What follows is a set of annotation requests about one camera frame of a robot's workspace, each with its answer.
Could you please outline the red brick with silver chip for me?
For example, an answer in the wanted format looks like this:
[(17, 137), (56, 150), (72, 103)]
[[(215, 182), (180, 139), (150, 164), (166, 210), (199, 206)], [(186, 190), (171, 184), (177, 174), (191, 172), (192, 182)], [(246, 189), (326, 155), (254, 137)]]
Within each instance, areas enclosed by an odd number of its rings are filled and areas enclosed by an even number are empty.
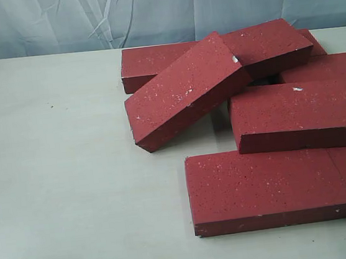
[(250, 82), (223, 38), (209, 34), (126, 99), (134, 143), (157, 151)]

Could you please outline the pale blue backdrop cloth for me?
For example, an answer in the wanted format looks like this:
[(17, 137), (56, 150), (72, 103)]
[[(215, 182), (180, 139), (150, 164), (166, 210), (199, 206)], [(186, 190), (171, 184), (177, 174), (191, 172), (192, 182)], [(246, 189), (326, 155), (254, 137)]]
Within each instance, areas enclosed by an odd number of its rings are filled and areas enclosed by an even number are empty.
[(279, 18), (346, 26), (346, 0), (0, 0), (0, 58), (190, 42)]

